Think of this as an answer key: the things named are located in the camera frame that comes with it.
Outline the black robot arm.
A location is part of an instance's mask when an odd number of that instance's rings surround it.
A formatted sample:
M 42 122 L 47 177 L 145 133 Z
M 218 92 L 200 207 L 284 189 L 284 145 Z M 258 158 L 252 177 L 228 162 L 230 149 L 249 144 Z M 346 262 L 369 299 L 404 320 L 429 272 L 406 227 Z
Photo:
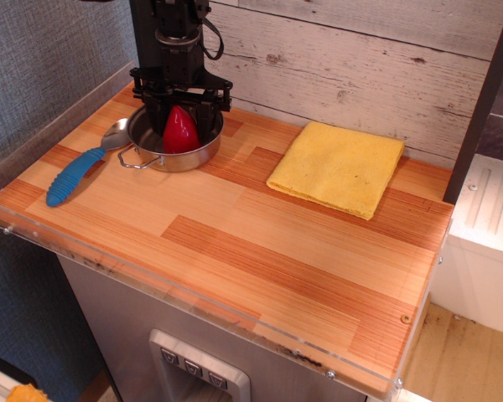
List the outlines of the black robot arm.
M 131 70 L 133 94 L 145 105 L 152 128 L 161 134 L 173 106 L 191 113 L 200 142 L 209 141 L 216 119 L 231 109 L 232 83 L 211 74 L 205 59 L 218 60 L 224 43 L 211 54 L 204 29 L 219 35 L 208 20 L 208 1 L 131 1 L 139 66 Z

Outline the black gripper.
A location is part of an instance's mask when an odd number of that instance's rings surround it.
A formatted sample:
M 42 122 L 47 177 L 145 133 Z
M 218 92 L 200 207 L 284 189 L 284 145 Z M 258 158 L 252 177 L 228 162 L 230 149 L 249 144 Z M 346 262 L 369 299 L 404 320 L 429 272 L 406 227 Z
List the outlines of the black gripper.
M 199 135 L 209 135 L 217 110 L 231 109 L 232 83 L 205 68 L 203 39 L 155 40 L 143 53 L 143 61 L 131 70 L 133 96 L 144 101 L 148 119 L 156 134 L 163 134 L 173 103 L 198 104 L 195 108 Z

